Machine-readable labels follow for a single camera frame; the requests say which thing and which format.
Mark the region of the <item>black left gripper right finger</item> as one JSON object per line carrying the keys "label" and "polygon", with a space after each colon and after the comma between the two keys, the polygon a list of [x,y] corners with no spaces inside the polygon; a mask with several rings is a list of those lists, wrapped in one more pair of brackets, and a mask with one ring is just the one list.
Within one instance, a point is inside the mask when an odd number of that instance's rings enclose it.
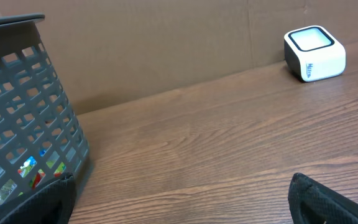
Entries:
{"label": "black left gripper right finger", "polygon": [[358,203],[302,173],[295,173],[288,189],[293,223],[358,223]]}

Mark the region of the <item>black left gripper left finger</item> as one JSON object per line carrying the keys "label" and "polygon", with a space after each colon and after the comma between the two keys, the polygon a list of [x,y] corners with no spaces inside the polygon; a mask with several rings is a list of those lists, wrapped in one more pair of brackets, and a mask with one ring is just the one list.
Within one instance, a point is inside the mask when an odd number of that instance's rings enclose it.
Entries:
{"label": "black left gripper left finger", "polygon": [[65,172],[0,205],[0,223],[68,223],[76,202],[76,180]]}

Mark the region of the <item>green snack packet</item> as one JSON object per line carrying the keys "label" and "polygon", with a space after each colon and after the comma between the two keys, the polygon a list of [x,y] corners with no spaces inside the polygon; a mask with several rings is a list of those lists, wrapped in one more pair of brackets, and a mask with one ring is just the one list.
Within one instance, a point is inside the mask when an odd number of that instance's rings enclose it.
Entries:
{"label": "green snack packet", "polygon": [[[36,163],[36,160],[32,156],[30,156],[17,170],[18,174],[21,177],[26,177],[28,173],[34,168]],[[54,176],[58,177],[65,171],[65,169],[66,165],[61,162],[58,165],[57,169],[54,171]],[[45,177],[45,175],[46,173],[42,169],[39,169],[37,173],[33,176],[33,178],[29,180],[29,187],[31,189],[35,189],[36,186],[39,185],[40,181]],[[16,188],[17,184],[14,183],[13,180],[9,179],[0,189],[0,204],[2,204]]]}

